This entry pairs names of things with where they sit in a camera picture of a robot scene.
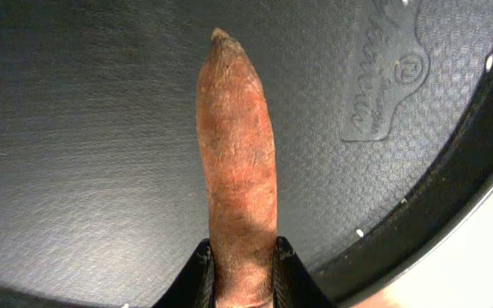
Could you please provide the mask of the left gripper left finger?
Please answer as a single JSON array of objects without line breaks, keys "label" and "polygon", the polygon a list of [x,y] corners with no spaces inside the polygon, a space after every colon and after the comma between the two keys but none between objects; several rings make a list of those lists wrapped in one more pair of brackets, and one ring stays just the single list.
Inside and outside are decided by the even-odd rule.
[{"label": "left gripper left finger", "polygon": [[214,280],[211,245],[204,239],[153,308],[214,308]]}]

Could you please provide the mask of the round black serving tray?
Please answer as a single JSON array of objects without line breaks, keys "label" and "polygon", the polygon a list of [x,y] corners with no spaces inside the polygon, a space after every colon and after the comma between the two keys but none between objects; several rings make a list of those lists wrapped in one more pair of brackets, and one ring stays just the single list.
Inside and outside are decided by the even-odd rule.
[{"label": "round black serving tray", "polygon": [[150,307],[208,235],[195,88],[264,85],[278,228],[335,304],[493,178],[493,1],[0,1],[0,307]]}]

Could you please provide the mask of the orange carrot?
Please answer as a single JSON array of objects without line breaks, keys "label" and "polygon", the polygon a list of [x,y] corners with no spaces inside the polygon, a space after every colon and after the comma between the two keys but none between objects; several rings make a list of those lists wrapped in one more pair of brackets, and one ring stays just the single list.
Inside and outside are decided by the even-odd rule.
[{"label": "orange carrot", "polygon": [[241,44],[211,34],[196,126],[218,307],[271,307],[277,237],[276,148],[264,88]]}]

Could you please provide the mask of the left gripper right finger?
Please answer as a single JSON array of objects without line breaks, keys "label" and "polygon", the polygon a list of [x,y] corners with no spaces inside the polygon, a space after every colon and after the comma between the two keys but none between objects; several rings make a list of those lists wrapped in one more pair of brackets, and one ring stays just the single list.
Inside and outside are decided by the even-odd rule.
[{"label": "left gripper right finger", "polygon": [[334,308],[282,236],[276,239],[273,288],[275,308]]}]

